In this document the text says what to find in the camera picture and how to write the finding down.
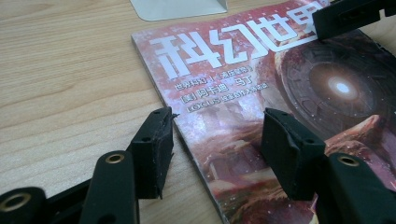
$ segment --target hole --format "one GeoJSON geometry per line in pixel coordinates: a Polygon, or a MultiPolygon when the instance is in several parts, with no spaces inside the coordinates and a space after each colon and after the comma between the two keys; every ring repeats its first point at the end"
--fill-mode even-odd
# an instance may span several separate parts
{"type": "Polygon", "coordinates": [[[122,154],[114,154],[114,155],[110,155],[106,158],[106,162],[107,163],[118,163],[120,161],[122,161],[124,159],[124,155],[122,154]]]}
{"type": "Polygon", "coordinates": [[[107,214],[99,218],[97,224],[112,224],[116,223],[116,217],[112,214],[107,214]]]}
{"type": "Polygon", "coordinates": [[[358,161],[356,161],[355,159],[350,158],[348,156],[340,156],[340,157],[338,157],[338,160],[341,163],[343,163],[345,165],[348,165],[348,166],[359,166],[359,162],[358,161]]]}
{"type": "Polygon", "coordinates": [[[149,142],[149,141],[151,141],[151,138],[150,137],[144,137],[144,138],[142,138],[142,141],[143,142],[149,142]]]}
{"type": "Polygon", "coordinates": [[[0,203],[0,211],[11,212],[26,205],[32,196],[29,193],[17,193],[0,203]]]}
{"type": "Polygon", "coordinates": [[[308,143],[308,144],[313,144],[313,143],[315,143],[315,141],[312,140],[312,139],[310,139],[310,138],[305,139],[305,142],[308,143]]]}

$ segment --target glowing light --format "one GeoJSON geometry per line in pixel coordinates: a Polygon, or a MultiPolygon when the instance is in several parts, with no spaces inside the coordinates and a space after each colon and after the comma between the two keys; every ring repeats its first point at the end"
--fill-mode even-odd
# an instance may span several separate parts
{"type": "Polygon", "coordinates": [[[337,83],[336,88],[342,93],[349,93],[349,87],[344,83],[337,83]]]}
{"type": "Polygon", "coordinates": [[[359,97],[358,90],[345,78],[330,77],[328,79],[328,86],[336,96],[345,100],[354,100],[359,97]]]}

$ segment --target white object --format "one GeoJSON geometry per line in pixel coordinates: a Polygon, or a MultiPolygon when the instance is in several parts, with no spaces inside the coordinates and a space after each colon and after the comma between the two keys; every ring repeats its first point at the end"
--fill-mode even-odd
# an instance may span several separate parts
{"type": "Polygon", "coordinates": [[[131,0],[131,3],[137,15],[145,21],[227,12],[226,0],[131,0]]]}

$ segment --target wood grain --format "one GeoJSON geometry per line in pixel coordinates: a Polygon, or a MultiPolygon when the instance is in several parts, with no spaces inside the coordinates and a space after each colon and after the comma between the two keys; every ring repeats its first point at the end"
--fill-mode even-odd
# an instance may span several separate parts
{"type": "MultiPolygon", "coordinates": [[[[162,106],[130,39],[181,21],[211,21],[278,0],[229,0],[229,12],[141,21],[127,0],[0,1],[0,194],[26,186],[47,196],[92,176],[162,106]]],[[[396,20],[364,27],[396,53],[396,20]]],[[[220,223],[175,137],[164,199],[141,201],[142,223],[220,223]]]]}

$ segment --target magazine cover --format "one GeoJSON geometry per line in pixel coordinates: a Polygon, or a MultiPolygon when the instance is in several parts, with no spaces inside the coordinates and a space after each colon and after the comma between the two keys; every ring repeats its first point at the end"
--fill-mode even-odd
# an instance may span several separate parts
{"type": "Polygon", "coordinates": [[[315,202],[289,200],[262,159],[265,107],[396,188],[396,60],[359,30],[317,41],[312,13],[327,5],[295,0],[132,34],[224,223],[318,222],[315,202]]]}

